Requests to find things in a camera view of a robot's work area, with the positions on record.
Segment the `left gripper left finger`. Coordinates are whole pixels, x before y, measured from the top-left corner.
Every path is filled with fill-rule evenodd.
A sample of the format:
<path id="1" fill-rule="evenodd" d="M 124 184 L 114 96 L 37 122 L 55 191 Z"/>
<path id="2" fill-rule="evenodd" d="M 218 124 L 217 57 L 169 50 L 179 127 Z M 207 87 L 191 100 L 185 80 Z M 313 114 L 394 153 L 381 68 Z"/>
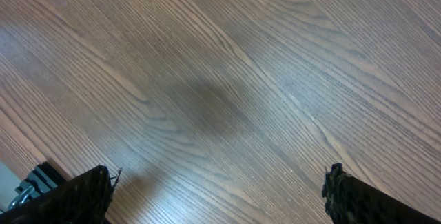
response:
<path id="1" fill-rule="evenodd" d="M 40 197 L 1 214 L 3 224 L 106 224 L 121 171 L 104 165 L 82 173 Z"/>

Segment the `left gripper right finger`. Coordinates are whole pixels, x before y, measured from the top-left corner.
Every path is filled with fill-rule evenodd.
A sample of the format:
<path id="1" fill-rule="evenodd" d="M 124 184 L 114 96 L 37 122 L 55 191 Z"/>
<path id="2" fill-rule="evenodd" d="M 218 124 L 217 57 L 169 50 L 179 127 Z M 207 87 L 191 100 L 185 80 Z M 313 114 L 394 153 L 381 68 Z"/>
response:
<path id="1" fill-rule="evenodd" d="M 342 163 L 325 173 L 322 197 L 335 224 L 440 224 L 345 172 Z"/>

